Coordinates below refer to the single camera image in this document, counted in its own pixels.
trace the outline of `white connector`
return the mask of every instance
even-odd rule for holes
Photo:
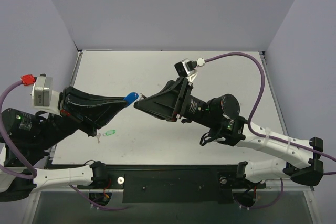
[[[51,77],[37,77],[31,91],[31,105],[36,110],[60,115],[60,111],[58,109],[59,92],[52,90],[51,87]]]
[[[196,62],[198,67],[202,67],[205,65],[205,60],[203,58],[197,59]]]

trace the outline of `white table surface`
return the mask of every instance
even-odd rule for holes
[[[84,51],[74,87],[91,94],[126,96],[141,92],[149,97],[159,92],[169,80],[178,77],[174,64],[189,58],[205,59],[225,52],[175,51]],[[258,52],[250,52],[261,63]],[[192,95],[208,101],[226,93],[240,103],[240,115],[248,117],[260,87],[260,75],[254,63],[232,56],[207,63],[199,68]],[[253,122],[282,133],[268,81]],[[241,161],[262,161],[272,157],[247,148],[210,143],[199,145],[202,125],[182,124],[156,119],[133,106],[125,108],[94,137],[77,131],[57,144],[53,164],[83,164],[89,159],[106,164],[237,164]]]

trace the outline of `key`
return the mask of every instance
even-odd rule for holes
[[[96,138],[97,138],[97,140],[98,140],[98,143],[100,143],[100,141],[99,141],[100,133],[97,134]]]

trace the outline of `gray wall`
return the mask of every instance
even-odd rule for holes
[[[294,0],[52,0],[79,49],[265,50]]]
[[[290,135],[324,139],[336,156],[336,0],[295,0],[266,51],[266,61]],[[323,158],[325,171],[336,165]],[[316,196],[324,223],[335,223],[336,176]]]
[[[0,92],[28,73],[54,77],[54,89],[68,85],[75,64],[75,44],[51,0],[0,0]],[[30,107],[30,88],[19,87],[5,101]],[[26,201],[0,203],[1,223],[21,223]]]

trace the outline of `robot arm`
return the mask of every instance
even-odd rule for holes
[[[204,63],[203,59],[186,59],[177,63],[175,68],[180,77],[176,81],[169,81],[159,93],[136,102],[134,107],[161,120],[176,122],[182,119],[182,123],[194,121],[208,127],[209,132],[201,137],[202,146],[209,142],[218,142],[252,148],[276,157],[266,162],[239,163],[237,180],[257,183],[267,179],[290,178],[299,184],[317,185],[323,176],[320,155],[273,140],[269,136],[288,139],[289,142],[293,141],[319,152],[323,152],[323,140],[316,137],[297,140],[252,123],[254,131],[265,137],[257,136],[247,127],[248,121],[239,116],[239,102],[233,95],[226,94],[208,102],[192,96],[196,68]],[[101,97],[83,93],[73,87],[58,93],[51,88],[51,78],[41,76],[36,78],[31,100],[33,107],[43,112],[31,115],[8,109],[2,113],[2,117],[15,145],[25,153],[31,163],[36,163],[46,155],[44,150],[76,130],[96,136],[97,129],[105,126],[120,110],[137,98],[135,93],[130,93],[125,98]],[[50,113],[47,119],[40,116],[44,112]],[[26,172],[20,161],[6,148],[1,152],[0,162],[17,172]],[[22,199],[32,191],[51,186],[90,185],[93,188],[104,188],[107,183],[106,167],[100,162],[71,169],[37,169],[37,176],[32,181],[0,172],[0,201]],[[15,197],[17,188],[23,188],[24,193]]]
[[[323,177],[323,162],[319,160],[320,155],[309,150],[323,152],[323,140],[317,137],[299,140],[272,132],[252,122],[248,125],[248,121],[239,116],[239,102],[231,94],[213,98],[208,102],[192,96],[191,81],[197,74],[196,68],[204,65],[199,62],[201,61],[192,62],[186,59],[177,63],[175,68],[180,77],[176,81],[169,81],[159,93],[136,102],[134,107],[161,120],[176,122],[182,119],[182,123],[194,121],[208,127],[209,132],[201,137],[201,146],[215,141],[252,148],[276,157],[265,162],[241,162],[240,173],[243,170],[244,178],[251,182],[290,178],[298,184],[317,185]],[[288,140],[288,144],[269,136]],[[291,142],[305,149],[295,147]]]

